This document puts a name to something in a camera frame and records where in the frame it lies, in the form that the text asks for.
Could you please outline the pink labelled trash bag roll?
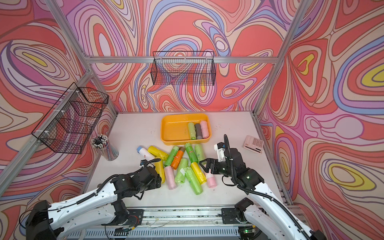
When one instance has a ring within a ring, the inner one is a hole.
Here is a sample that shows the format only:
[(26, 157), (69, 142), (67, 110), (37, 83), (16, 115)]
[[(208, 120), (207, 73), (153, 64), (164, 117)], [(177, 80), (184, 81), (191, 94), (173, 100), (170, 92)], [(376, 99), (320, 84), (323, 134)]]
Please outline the pink labelled trash bag roll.
[(213, 188), (215, 188), (217, 186), (217, 182), (216, 182), (216, 179), (215, 179), (213, 174), (206, 173), (206, 179), (207, 179), (207, 186), (210, 189), (213, 189)]

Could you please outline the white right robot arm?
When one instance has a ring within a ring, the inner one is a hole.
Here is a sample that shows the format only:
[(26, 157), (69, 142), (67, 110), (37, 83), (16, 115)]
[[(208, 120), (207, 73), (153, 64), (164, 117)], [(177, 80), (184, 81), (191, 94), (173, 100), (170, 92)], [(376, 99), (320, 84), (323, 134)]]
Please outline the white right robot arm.
[(256, 226), (270, 240), (324, 240), (320, 230), (312, 230), (297, 218), (271, 191), (264, 178), (246, 166), (236, 148), (220, 145), (217, 159), (199, 164), (204, 172), (231, 179), (233, 186), (247, 195), (235, 204), (235, 217)]

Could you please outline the light green trash bag roll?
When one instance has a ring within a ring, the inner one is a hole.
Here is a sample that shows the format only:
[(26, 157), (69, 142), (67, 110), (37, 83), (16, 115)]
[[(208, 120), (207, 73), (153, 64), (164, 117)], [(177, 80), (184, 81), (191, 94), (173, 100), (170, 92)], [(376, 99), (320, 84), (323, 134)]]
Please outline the light green trash bag roll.
[(195, 128), (195, 124), (193, 122), (188, 123), (188, 131), (189, 131), (190, 139), (196, 140), (197, 139), (196, 128)]

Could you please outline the yellow plastic storage box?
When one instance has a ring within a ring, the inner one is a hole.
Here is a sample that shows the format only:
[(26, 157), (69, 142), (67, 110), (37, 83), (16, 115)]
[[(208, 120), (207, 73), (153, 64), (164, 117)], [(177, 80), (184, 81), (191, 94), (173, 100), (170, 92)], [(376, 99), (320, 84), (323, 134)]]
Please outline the yellow plastic storage box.
[[(207, 139), (191, 140), (188, 131), (188, 123), (197, 124), (207, 121), (210, 136)], [(161, 122), (161, 140), (167, 146), (207, 143), (212, 136), (209, 117), (206, 114), (178, 114), (163, 117)]]

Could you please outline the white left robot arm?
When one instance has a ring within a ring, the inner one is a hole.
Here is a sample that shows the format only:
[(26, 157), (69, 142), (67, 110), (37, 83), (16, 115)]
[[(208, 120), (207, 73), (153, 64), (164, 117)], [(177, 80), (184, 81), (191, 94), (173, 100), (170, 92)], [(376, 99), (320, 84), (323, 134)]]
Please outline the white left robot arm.
[(145, 166), (129, 174), (108, 177), (100, 186), (72, 199), (35, 204), (25, 223), (28, 240), (58, 240), (96, 225), (126, 225), (140, 220), (129, 213), (123, 200), (141, 200), (145, 191), (161, 187), (155, 168)]

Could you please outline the dark grey trash bag roll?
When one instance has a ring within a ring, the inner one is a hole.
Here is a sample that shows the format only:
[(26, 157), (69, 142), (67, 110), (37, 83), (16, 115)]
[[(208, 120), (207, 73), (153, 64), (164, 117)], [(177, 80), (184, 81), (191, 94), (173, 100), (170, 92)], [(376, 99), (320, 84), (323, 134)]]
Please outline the dark grey trash bag roll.
[(196, 138), (197, 140), (201, 140), (203, 138), (202, 128), (199, 123), (195, 124), (195, 130), (196, 130)]

